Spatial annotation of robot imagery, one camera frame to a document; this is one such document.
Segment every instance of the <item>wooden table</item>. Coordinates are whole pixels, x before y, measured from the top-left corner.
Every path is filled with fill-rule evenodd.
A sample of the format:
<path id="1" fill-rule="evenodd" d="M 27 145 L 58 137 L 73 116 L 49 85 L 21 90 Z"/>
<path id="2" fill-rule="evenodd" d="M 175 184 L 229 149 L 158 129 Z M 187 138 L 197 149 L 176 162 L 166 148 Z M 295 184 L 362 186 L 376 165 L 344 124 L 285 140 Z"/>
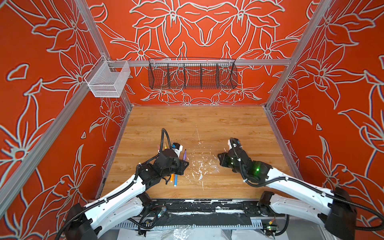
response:
<path id="1" fill-rule="evenodd" d="M 252 160 L 291 175 L 264 110 L 258 106 L 133 107 L 101 196 L 131 177 L 139 162 L 157 154 L 161 128 L 167 130 L 171 143 L 187 149 L 190 164 L 184 176 L 178 176 L 177 187 L 161 180 L 147 191 L 151 198 L 258 199 L 265 190 L 287 196 L 267 187 L 250 187 L 239 173 L 219 165 L 217 154 L 228 151 L 227 141 L 235 137 Z"/>

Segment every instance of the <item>wooden tabletop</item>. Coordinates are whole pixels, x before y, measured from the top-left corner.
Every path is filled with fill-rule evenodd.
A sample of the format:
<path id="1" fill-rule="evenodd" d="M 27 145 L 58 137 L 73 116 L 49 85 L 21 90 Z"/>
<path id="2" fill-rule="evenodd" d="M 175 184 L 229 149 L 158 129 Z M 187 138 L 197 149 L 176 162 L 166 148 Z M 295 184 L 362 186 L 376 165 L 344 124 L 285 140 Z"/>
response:
<path id="1" fill-rule="evenodd" d="M 235 137 L 252 160 L 292 175 L 264 110 L 258 106 L 133 107 L 101 196 L 129 179 L 139 162 L 157 154 L 162 128 L 171 143 L 178 142 L 187 150 L 190 164 L 178 176 L 177 187 L 161 180 L 147 190 L 151 198 L 258 199 L 265 190 L 287 196 L 267 187 L 250 187 L 239 173 L 219 165 L 217 154 L 228 151 L 227 141 Z"/>

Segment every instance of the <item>orange floral wallpaper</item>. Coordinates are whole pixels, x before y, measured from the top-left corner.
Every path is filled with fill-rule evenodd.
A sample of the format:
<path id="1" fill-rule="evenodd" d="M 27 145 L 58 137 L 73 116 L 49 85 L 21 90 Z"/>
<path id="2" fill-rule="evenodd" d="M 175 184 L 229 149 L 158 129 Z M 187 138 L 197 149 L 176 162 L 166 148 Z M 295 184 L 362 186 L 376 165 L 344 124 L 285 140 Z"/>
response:
<path id="1" fill-rule="evenodd" d="M 88 0 L 114 60 L 156 57 L 289 58 L 319 1 Z M 131 68 L 136 105 L 263 104 L 283 66 L 238 68 L 231 90 L 151 90 L 147 69 Z"/>
<path id="2" fill-rule="evenodd" d="M 0 19 L 1 187 L 100 54 L 73 0 L 3 1 Z M 95 198 L 127 110 L 88 93 L 1 218 L 1 239 L 53 239 L 72 205 Z"/>
<path id="3" fill-rule="evenodd" d="M 305 181 L 384 213 L 384 3 L 334 1 L 271 112 Z M 377 225 L 368 212 L 361 226 Z M 356 232 L 382 239 L 384 231 Z"/>

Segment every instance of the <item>white mesh basket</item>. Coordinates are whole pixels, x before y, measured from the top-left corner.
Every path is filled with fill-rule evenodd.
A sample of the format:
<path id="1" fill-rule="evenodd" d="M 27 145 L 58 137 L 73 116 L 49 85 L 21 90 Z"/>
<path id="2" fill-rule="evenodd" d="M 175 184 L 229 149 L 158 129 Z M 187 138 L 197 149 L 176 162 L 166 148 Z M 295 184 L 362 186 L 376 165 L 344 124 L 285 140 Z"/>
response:
<path id="1" fill-rule="evenodd" d="M 88 87 L 95 97 L 118 98 L 124 89 L 125 83 L 131 73 L 128 62 L 125 62 L 120 72 L 111 72 L 108 61 L 101 61 L 100 68 L 91 77 Z"/>

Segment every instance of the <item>black wire basket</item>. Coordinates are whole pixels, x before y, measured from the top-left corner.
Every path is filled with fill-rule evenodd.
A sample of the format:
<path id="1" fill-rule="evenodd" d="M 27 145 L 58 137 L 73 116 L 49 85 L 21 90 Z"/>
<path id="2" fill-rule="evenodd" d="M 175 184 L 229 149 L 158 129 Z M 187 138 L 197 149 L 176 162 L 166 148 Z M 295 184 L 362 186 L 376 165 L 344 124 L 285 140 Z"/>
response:
<path id="1" fill-rule="evenodd" d="M 151 58 L 151 89 L 233 89 L 237 87 L 234 59 Z"/>

